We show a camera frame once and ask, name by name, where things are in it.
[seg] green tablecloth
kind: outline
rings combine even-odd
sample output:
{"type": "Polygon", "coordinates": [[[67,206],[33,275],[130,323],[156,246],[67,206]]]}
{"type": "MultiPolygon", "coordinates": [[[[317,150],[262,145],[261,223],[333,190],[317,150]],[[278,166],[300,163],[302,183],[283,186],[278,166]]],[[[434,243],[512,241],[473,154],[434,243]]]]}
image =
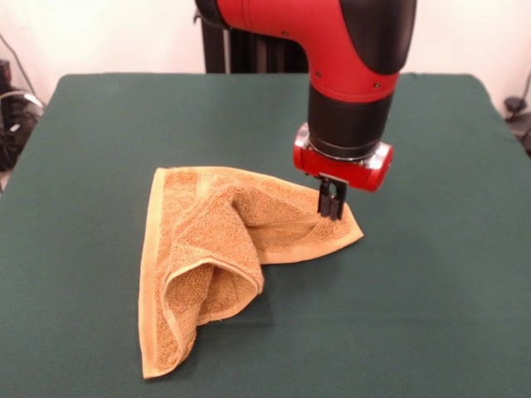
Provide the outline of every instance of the green tablecloth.
{"type": "Polygon", "coordinates": [[[366,237],[265,268],[239,316],[141,377],[139,263],[156,167],[292,166],[303,75],[61,81],[0,199],[1,397],[531,396],[531,163],[470,76],[404,75],[366,237]]]}

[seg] cable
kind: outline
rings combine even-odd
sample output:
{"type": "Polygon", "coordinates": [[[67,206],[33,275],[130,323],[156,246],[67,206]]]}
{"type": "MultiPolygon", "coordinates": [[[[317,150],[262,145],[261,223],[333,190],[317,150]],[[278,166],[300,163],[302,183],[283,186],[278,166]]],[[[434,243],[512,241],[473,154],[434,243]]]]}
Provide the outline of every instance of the cable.
{"type": "Polygon", "coordinates": [[[18,65],[18,68],[20,69],[20,71],[22,72],[22,75],[24,76],[24,80],[26,80],[26,83],[27,85],[29,86],[30,88],[30,91],[35,94],[35,88],[33,87],[32,85],[32,82],[30,81],[30,78],[27,77],[27,73],[26,73],[26,70],[24,69],[24,67],[22,66],[22,63],[20,62],[20,59],[18,58],[18,54],[15,50],[13,50],[13,47],[11,47],[9,45],[9,43],[6,41],[5,37],[2,35],[2,33],[0,32],[0,41],[2,41],[2,43],[4,44],[4,46],[7,47],[7,49],[12,53],[13,57],[15,58],[15,61],[17,62],[17,65],[18,65]]]}
{"type": "Polygon", "coordinates": [[[7,93],[0,95],[0,103],[2,102],[2,100],[8,97],[13,97],[15,95],[20,95],[24,97],[25,100],[28,100],[29,102],[35,104],[36,106],[38,106],[39,108],[43,110],[46,107],[46,104],[42,102],[40,99],[38,99],[36,95],[29,93],[27,91],[24,91],[24,90],[8,91],[7,93]]]}
{"type": "Polygon", "coordinates": [[[524,95],[522,95],[522,98],[523,98],[524,100],[525,100],[525,97],[528,96],[529,85],[531,85],[531,71],[529,72],[529,75],[528,75],[528,81],[527,81],[527,83],[525,84],[524,95]]]}

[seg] towel fold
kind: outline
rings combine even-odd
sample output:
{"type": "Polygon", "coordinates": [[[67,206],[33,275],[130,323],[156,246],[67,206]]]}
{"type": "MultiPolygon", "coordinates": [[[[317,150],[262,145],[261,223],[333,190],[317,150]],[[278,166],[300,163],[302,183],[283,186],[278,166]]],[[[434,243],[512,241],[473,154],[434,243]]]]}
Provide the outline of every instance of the towel fold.
{"type": "Polygon", "coordinates": [[[144,378],[182,363],[198,325],[232,317],[260,294],[261,265],[311,260],[363,236],[348,206],[341,221],[317,214],[318,196],[228,167],[156,171],[140,270],[144,378]]]}

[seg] black cable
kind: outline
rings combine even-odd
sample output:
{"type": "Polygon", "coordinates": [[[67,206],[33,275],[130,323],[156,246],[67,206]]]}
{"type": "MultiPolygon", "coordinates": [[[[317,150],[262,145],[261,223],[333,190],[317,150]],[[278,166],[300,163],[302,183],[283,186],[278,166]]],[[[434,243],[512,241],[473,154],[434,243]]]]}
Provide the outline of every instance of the black cable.
{"type": "Polygon", "coordinates": [[[2,33],[0,32],[0,41],[2,41],[2,43],[7,47],[7,49],[12,53],[13,57],[15,58],[15,61],[17,62],[17,65],[18,65],[18,68],[20,69],[20,71],[22,72],[22,75],[24,76],[24,79],[26,80],[27,82],[27,85],[28,87],[30,88],[30,90],[32,91],[32,93],[34,95],[36,95],[37,93],[35,92],[35,88],[33,87],[32,85],[32,82],[30,81],[29,77],[27,77],[27,73],[26,73],[26,70],[24,69],[24,67],[22,66],[22,63],[20,62],[20,59],[18,58],[18,54],[15,50],[13,50],[13,48],[9,45],[9,43],[6,41],[6,39],[4,38],[4,36],[2,35],[2,33]]]}

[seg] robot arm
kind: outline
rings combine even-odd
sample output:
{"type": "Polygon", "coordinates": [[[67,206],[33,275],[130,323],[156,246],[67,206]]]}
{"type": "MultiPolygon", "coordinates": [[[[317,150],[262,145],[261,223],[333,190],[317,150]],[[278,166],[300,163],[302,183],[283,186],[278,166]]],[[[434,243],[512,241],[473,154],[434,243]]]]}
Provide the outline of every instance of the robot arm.
{"type": "Polygon", "coordinates": [[[412,39],[417,0],[196,0],[202,17],[297,41],[309,60],[308,123],[295,166],[320,178],[319,212],[341,218],[346,187],[375,192],[392,161],[381,143],[412,39]],[[330,184],[336,193],[330,192],[330,184]]]}

